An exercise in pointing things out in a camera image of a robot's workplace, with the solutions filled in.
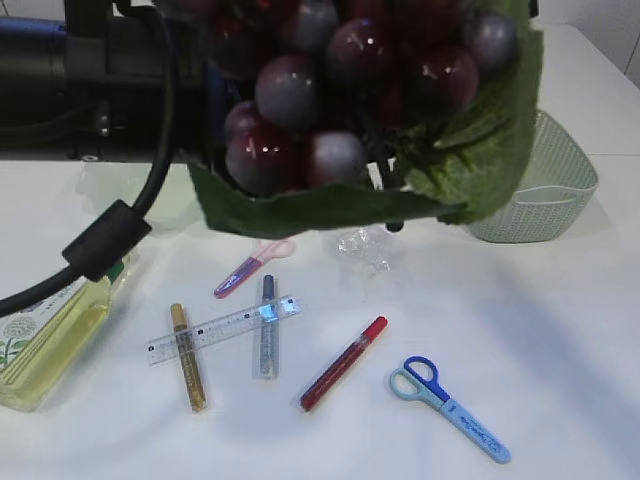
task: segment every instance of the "artificial grapes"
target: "artificial grapes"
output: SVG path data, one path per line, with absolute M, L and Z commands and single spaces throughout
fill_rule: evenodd
M 196 17 L 208 59 L 253 89 L 226 166 L 258 197 L 360 181 L 367 125 L 451 120 L 518 59 L 517 25 L 475 0 L 154 1 Z

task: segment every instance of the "gold glitter pen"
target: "gold glitter pen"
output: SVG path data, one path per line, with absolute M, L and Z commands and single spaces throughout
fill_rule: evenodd
M 189 329 L 187 317 L 184 313 L 182 305 L 176 303 L 171 305 L 171 319 L 173 320 L 173 331 L 180 333 Z M 204 388 L 200 381 L 200 372 L 198 371 L 198 363 L 196 355 L 191 344 L 191 337 L 188 332 L 176 335 L 178 343 L 178 351 L 180 352 L 180 364 L 184 373 L 184 380 L 187 384 L 187 393 L 191 402 L 191 409 L 197 413 L 207 407 L 207 399 L 204 395 Z

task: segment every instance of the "yellow liquid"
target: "yellow liquid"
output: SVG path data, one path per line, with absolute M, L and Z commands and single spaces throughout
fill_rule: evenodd
M 111 308 L 111 283 L 87 282 L 0 372 L 0 404 L 30 412 L 92 340 Z

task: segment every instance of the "scissors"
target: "scissors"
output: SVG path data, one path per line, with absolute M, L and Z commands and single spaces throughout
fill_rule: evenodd
M 433 373 L 433 378 L 425 380 L 420 376 L 411 366 L 416 363 L 429 367 Z M 416 387 L 416 391 L 412 393 L 403 392 L 398 386 L 398 377 L 406 379 Z M 402 368 L 393 371 L 389 377 L 389 386 L 393 393 L 402 400 L 421 401 L 440 412 L 496 462 L 504 464 L 509 463 L 511 460 L 509 450 L 440 386 L 438 383 L 438 369 L 431 360 L 424 357 L 408 358 Z
M 242 262 L 242 264 L 213 291 L 213 296 L 216 298 L 227 297 L 263 265 L 274 258 L 290 257 L 295 251 L 296 244 L 293 243 L 292 240 L 278 240 L 276 242 L 263 242 L 262 240 L 258 240 L 249 258 Z

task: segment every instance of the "cable ferrite bead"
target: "cable ferrite bead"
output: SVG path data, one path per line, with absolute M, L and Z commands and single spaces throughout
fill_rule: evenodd
M 62 251 L 62 256 L 77 273 L 98 282 L 150 232 L 151 226 L 143 217 L 117 200 Z

